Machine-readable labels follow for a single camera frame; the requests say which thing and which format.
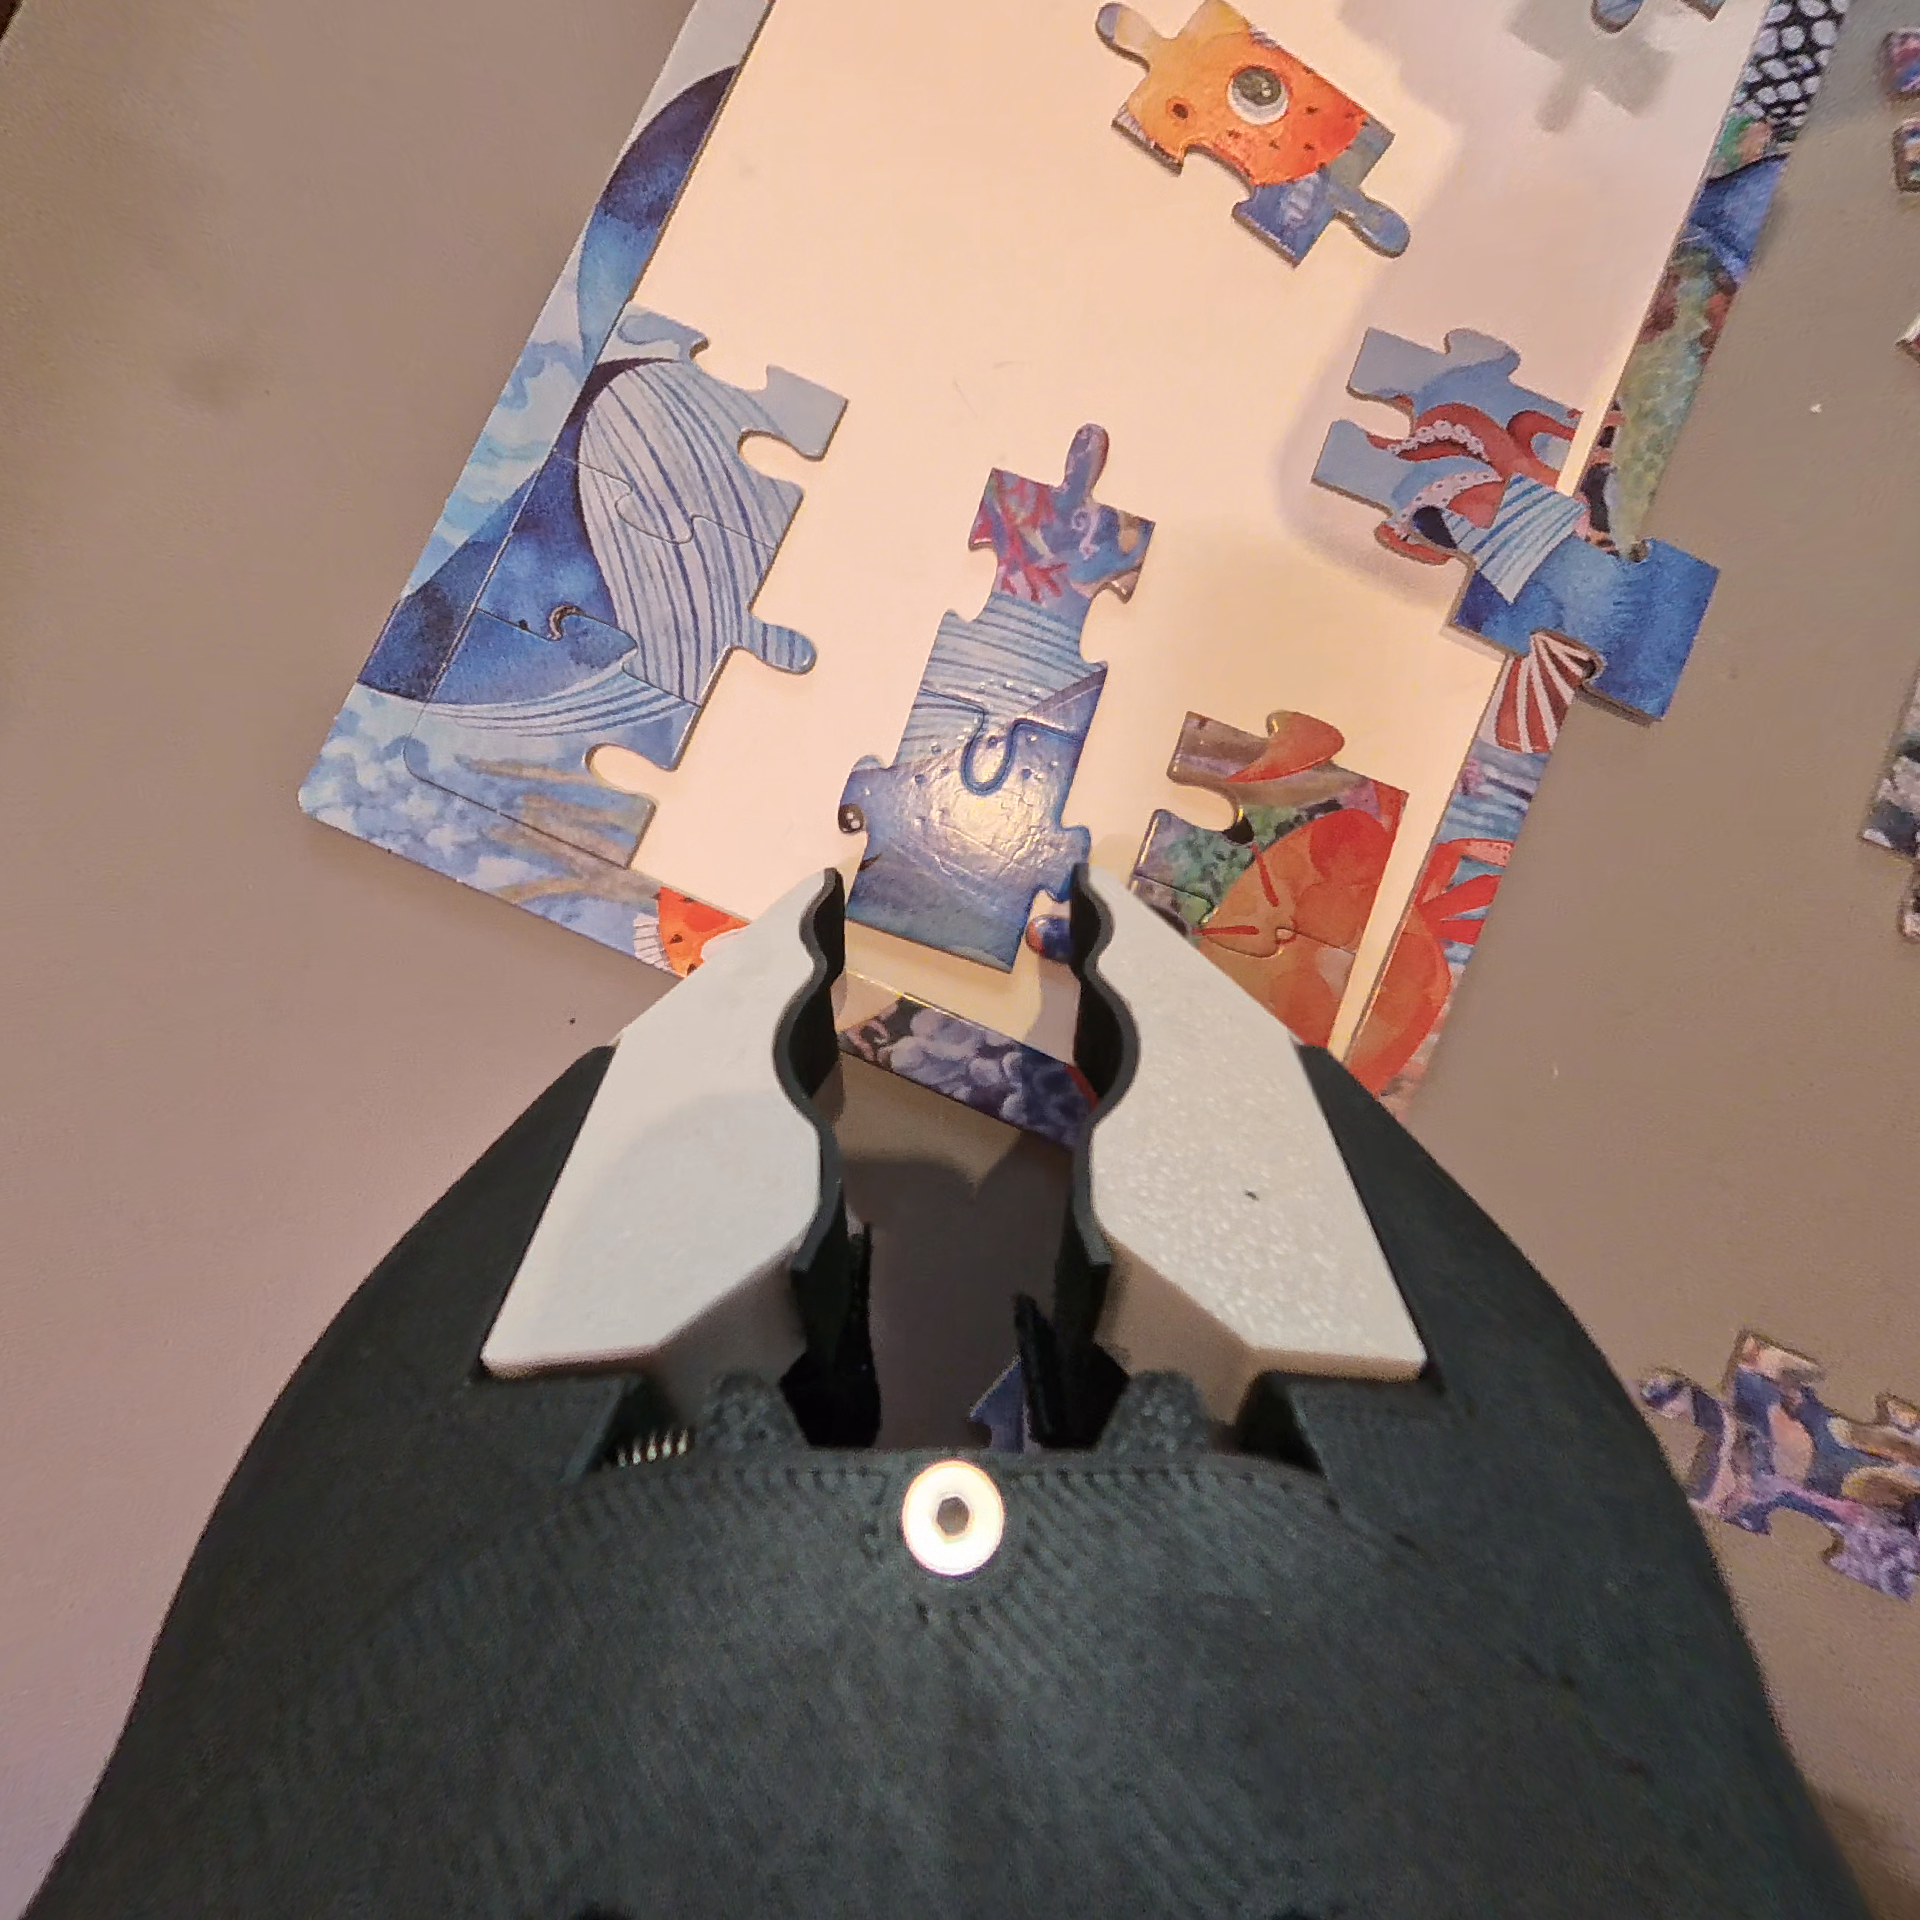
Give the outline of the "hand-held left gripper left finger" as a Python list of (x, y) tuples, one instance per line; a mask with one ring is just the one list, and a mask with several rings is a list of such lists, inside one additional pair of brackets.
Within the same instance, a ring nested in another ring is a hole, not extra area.
[(871, 1246), (821, 1095), (843, 879), (805, 877), (628, 1023), (482, 1345), (494, 1376), (635, 1364), (679, 1408), (751, 1370), (871, 1445)]

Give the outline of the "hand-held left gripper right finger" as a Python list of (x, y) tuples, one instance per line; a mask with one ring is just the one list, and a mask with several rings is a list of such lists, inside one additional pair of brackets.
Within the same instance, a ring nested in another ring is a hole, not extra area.
[(1015, 1305), (1043, 1445), (1092, 1445), (1127, 1376), (1187, 1376), (1230, 1423), (1264, 1373), (1426, 1361), (1302, 1049), (1112, 874), (1070, 901), (1090, 1089), (1050, 1311)]

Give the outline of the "joined orange crab puzzle pieces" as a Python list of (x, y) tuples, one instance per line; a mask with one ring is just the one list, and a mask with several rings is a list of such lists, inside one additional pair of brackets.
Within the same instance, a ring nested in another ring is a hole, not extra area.
[(1131, 888), (1302, 1041), (1323, 1047), (1402, 826), (1405, 792), (1336, 765), (1331, 721), (1274, 710), (1264, 734), (1189, 712), (1167, 777), (1234, 808), (1211, 829), (1159, 808)]

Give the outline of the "blue striped coral puzzle piece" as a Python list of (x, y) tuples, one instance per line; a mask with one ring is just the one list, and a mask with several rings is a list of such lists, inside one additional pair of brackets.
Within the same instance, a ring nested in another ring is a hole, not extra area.
[(1108, 449), (1107, 428), (1085, 423), (1055, 486), (989, 473), (968, 546), (995, 551), (995, 583), (978, 615), (941, 620), (916, 698), (932, 726), (978, 712), (1005, 728), (1088, 676), (1082, 634), (1092, 598), (1131, 597), (1154, 535), (1151, 518), (1094, 497)]

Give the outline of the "blue white-striped puzzle piece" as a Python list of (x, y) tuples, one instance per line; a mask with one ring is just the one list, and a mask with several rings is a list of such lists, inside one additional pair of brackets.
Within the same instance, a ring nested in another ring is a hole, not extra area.
[(1471, 562), (1453, 623), (1514, 654), (1558, 633), (1600, 656), (1592, 684), (1608, 704), (1666, 714), (1719, 580), (1715, 565), (1666, 541), (1632, 560), (1589, 538), (1580, 497), (1519, 473), (1487, 525), (1445, 508), (1437, 520)]

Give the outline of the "red octopus puzzle piece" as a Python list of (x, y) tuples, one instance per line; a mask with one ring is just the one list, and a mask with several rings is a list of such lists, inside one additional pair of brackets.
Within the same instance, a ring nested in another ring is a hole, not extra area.
[(1576, 516), (1557, 479), (1581, 414), (1516, 382), (1519, 353), (1509, 343), (1453, 326), (1432, 350), (1368, 326), (1355, 351), (1349, 390), (1408, 414), (1397, 436), (1334, 421), (1311, 479), (1381, 509), (1375, 538), (1422, 565), (1471, 554), (1496, 527), (1509, 482), (1516, 505), (1540, 501)]

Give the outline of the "ocean jigsaw puzzle frame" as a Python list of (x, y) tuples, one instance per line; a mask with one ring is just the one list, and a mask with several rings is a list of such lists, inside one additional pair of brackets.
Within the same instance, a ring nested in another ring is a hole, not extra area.
[[(1383, 256), (1333, 221), (1299, 263), (1234, 218), (1247, 184), (1117, 133), (1144, 65), (1107, 5), (695, 5), (436, 533), (357, 673), (301, 812), (679, 975), (805, 868), (866, 849), (838, 808), (891, 762), (946, 615), (997, 557), (968, 546), (995, 468), (1055, 486), (1082, 424), (1094, 497), (1154, 524), (1131, 597), (1092, 598), (1107, 666), (1063, 824), (1133, 874), (1189, 712), (1344, 734), (1334, 762), (1405, 792), (1331, 1041), (1403, 1111), (1494, 910), (1557, 734), (1600, 656), (1460, 631), (1467, 557), (1375, 538), (1317, 486), (1367, 328), (1442, 350), (1475, 328), (1516, 382), (1581, 414), (1557, 489), (1589, 538), (1644, 554), (1648, 509), (1747, 278), (1845, 5), (1230, 5), (1391, 133), (1364, 178), (1408, 224)], [(402, 757), (426, 681), (628, 306), (704, 335), (754, 390), (782, 368), (843, 394), (818, 460), (741, 460), (803, 497), (754, 615), (813, 665), (732, 650), (676, 767), (598, 750), (654, 799), (627, 866), (460, 799)], [(1038, 893), (1005, 970), (850, 920), (846, 1045), (984, 1112), (1063, 1135), (1064, 905)]]

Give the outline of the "orange pufferfish puzzle piece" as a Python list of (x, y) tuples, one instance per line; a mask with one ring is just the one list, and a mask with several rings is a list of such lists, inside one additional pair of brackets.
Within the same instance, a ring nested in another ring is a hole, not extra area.
[(1171, 169), (1204, 153), (1234, 170), (1250, 189), (1234, 218), (1288, 263), (1333, 221), (1383, 256), (1405, 250), (1405, 218), (1364, 189), (1390, 127), (1234, 7), (1204, 2), (1160, 36), (1133, 7), (1107, 5), (1094, 29), (1144, 68), (1116, 129)]

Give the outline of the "purple orange fish puzzle piece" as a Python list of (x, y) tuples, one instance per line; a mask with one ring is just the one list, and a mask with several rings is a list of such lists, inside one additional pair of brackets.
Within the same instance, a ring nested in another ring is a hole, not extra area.
[(1827, 1527), (1829, 1566), (1895, 1599), (1917, 1581), (1917, 1405), (1879, 1396), (1875, 1418), (1829, 1408), (1822, 1364), (1758, 1332), (1741, 1332), (1722, 1390), (1654, 1370), (1640, 1404), (1691, 1423), (1699, 1445), (1686, 1500), (1748, 1532), (1767, 1534), (1788, 1511)]

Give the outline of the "joined blue whale puzzle pieces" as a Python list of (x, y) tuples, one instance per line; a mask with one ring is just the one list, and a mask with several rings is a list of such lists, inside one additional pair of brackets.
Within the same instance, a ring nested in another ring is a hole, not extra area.
[(591, 753), (672, 769), (732, 650), (782, 672), (815, 657), (751, 610), (803, 492), (741, 441), (818, 460), (846, 400), (782, 368), (739, 389), (699, 346), (695, 326), (619, 314), (402, 750), (419, 780), (614, 866), (655, 804)]

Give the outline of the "black white spotted puzzle piece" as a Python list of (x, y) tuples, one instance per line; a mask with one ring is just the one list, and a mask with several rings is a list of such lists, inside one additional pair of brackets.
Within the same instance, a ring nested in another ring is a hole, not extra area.
[(1902, 935), (1916, 943), (1917, 933), (1917, 719), (1920, 694), (1910, 687), (1900, 735), (1888, 757), (1875, 802), (1868, 812), (1861, 838), (1910, 861), (1908, 882), (1900, 913)]

